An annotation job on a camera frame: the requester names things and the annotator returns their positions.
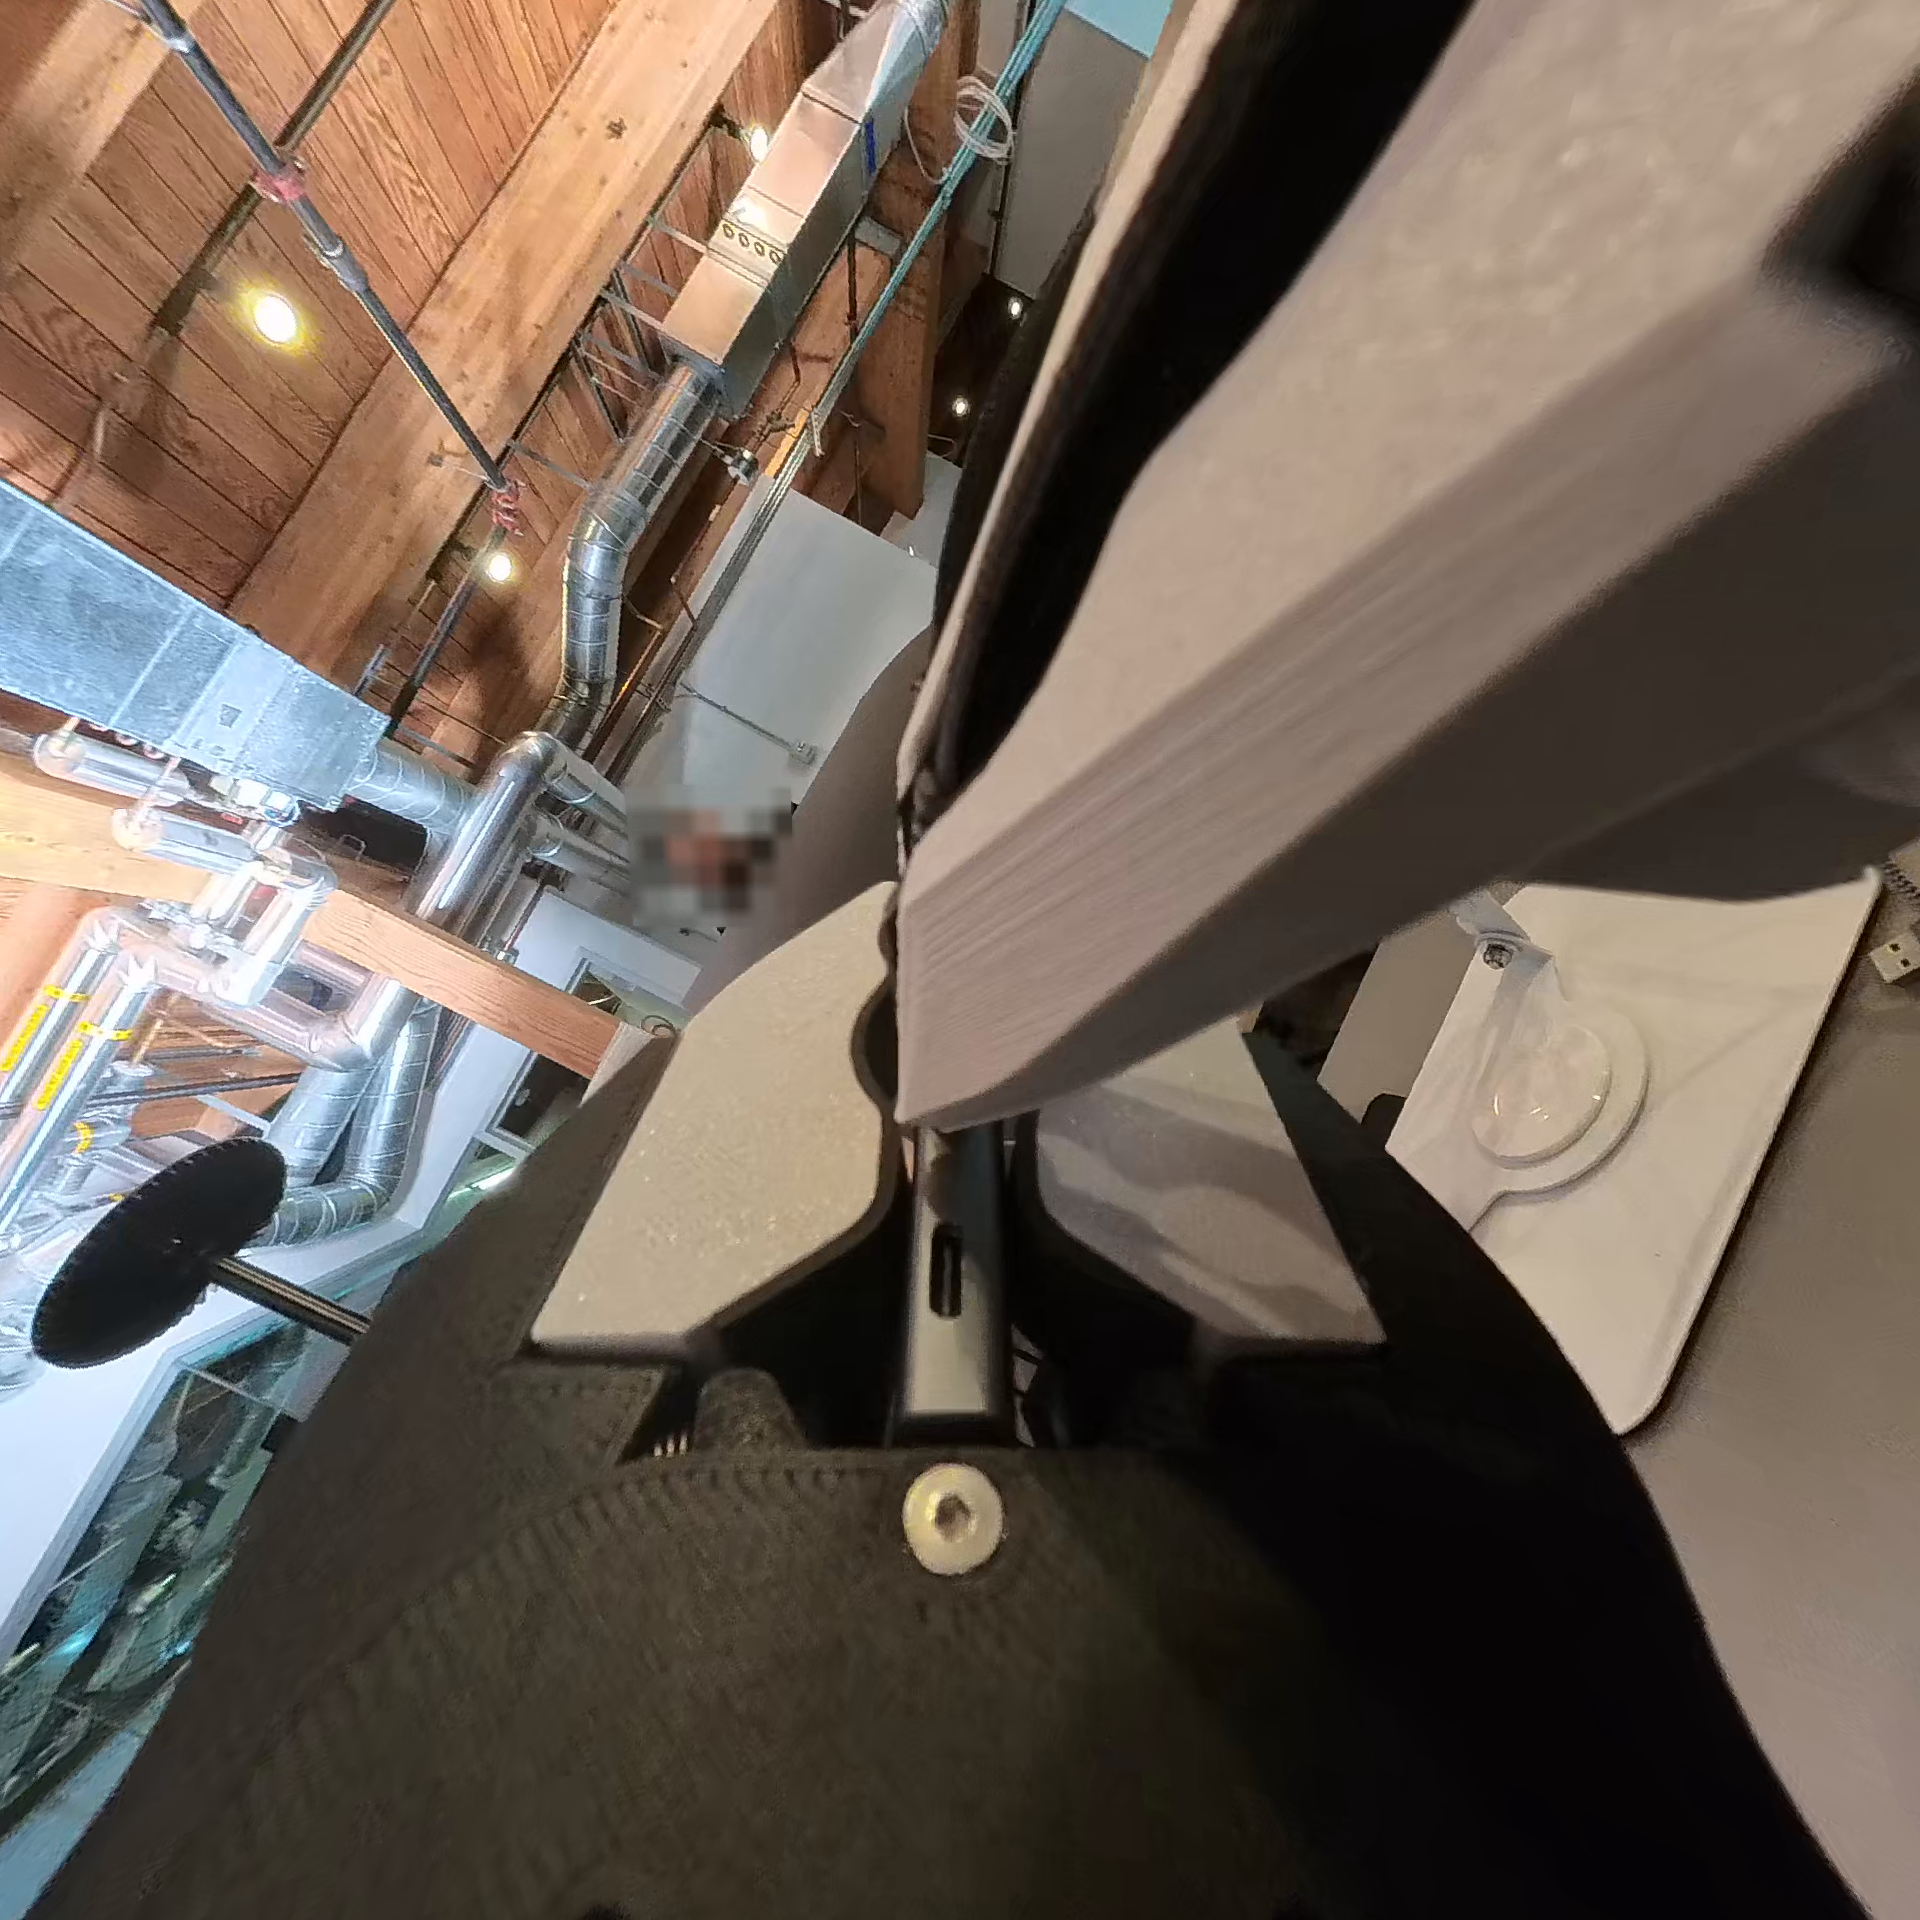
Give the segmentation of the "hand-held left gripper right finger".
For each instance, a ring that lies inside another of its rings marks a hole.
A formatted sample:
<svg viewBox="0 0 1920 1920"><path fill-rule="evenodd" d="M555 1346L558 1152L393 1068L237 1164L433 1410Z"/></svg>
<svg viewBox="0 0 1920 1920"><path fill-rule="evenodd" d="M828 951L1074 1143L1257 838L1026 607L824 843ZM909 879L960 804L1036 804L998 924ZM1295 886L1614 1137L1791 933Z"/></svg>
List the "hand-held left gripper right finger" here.
<svg viewBox="0 0 1920 1920"><path fill-rule="evenodd" d="M1037 1196L1208 1341L1380 1339L1237 1021L1048 1103Z"/></svg>

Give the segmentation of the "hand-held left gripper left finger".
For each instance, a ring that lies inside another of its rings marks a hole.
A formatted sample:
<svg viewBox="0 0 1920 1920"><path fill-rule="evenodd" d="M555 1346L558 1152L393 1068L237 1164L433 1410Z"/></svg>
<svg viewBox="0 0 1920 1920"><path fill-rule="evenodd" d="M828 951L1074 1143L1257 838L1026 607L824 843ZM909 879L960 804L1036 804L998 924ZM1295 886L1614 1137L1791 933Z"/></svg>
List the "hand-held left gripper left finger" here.
<svg viewBox="0 0 1920 1920"><path fill-rule="evenodd" d="M900 1148L869 1046L891 897L864 888L690 1019L534 1316L540 1352L718 1352L881 1224Z"/></svg>

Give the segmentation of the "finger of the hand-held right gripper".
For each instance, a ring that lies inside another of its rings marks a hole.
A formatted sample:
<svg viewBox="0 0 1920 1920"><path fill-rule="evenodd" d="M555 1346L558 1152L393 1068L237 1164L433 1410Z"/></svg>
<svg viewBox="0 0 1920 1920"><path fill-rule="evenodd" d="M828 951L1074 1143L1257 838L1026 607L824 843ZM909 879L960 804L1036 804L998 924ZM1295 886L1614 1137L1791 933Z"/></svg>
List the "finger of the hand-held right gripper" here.
<svg viewBox="0 0 1920 1920"><path fill-rule="evenodd" d="M1175 4L1112 161L1015 322L989 385L900 708L899 795L951 795L1028 701L1085 590L1118 504L1193 404L1184 342L1157 347L1180 305L1168 257L1193 252L1257 103L1257 6Z"/></svg>
<svg viewBox="0 0 1920 1920"><path fill-rule="evenodd" d="M900 795L900 1121L1028 1113L1484 881L1915 838L1915 4L1252 4L1140 462Z"/></svg>

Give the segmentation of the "grey usb hub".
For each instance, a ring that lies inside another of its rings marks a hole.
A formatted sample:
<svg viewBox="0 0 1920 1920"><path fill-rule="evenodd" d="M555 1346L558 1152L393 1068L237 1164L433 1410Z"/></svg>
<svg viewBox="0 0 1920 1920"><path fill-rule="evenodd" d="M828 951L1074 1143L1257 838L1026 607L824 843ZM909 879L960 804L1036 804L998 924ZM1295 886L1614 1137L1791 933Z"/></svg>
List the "grey usb hub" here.
<svg viewBox="0 0 1920 1920"><path fill-rule="evenodd" d="M916 1130L894 1444L1015 1440L1002 1130Z"/></svg>

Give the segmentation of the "wooden beam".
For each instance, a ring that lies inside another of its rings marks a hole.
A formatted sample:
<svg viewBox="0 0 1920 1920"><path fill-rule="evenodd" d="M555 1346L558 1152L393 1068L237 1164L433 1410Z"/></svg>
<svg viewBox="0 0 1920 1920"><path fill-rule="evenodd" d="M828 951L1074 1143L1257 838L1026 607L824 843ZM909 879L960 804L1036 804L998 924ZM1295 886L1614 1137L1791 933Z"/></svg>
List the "wooden beam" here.
<svg viewBox="0 0 1920 1920"><path fill-rule="evenodd" d="M204 876L116 844L110 814L104 794L51 780L28 757L2 752L2 886L51 886L77 892L88 905L189 902ZM620 1032L614 1013L518 973L352 886L334 888L307 941L368 973L394 975L448 1013L577 1073L592 1073Z"/></svg>

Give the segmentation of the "black round-base pole stand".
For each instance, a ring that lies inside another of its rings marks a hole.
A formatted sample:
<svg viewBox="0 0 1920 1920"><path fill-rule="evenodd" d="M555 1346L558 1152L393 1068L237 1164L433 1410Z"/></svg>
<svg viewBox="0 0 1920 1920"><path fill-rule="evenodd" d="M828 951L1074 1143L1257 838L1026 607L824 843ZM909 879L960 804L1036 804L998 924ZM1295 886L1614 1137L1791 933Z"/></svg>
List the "black round-base pole stand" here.
<svg viewBox="0 0 1920 1920"><path fill-rule="evenodd" d="M63 1372L125 1359L226 1290L340 1346L368 1316L241 1257L287 1193L283 1158L262 1140L226 1140L153 1172L68 1251L28 1319L28 1352Z"/></svg>

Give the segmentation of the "silver ceiling duct pipes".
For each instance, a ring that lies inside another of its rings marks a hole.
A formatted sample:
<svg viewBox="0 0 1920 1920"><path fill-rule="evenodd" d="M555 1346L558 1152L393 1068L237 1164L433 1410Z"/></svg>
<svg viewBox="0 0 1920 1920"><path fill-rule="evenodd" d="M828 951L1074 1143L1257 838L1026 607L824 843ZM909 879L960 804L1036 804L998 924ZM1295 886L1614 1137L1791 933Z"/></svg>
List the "silver ceiling duct pipes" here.
<svg viewBox="0 0 1920 1920"><path fill-rule="evenodd" d="M627 561L708 428L747 402L799 325L799 273L828 271L857 192L891 157L951 4L875 4L803 82L667 322L669 369L586 482L566 541L558 688L475 786L374 736L374 712L234 621L110 559L50 507L8 495L2 666L70 663L21 687L65 719L127 731L155 763L75 731L35 767L125 801L114 843L204 876L189 902L84 918L57 975L2 1050L2 1257L50 1219L54 1164L94 1152L91 1103L155 995L178 995L302 1063L269 1143L298 1145L263 1243L302 1243L387 1211L409 1163L445 1005L311 945L334 888L393 902L457 941L494 892L544 859L592 879L624 863L558 815L627 825L581 744L610 712Z"/></svg>

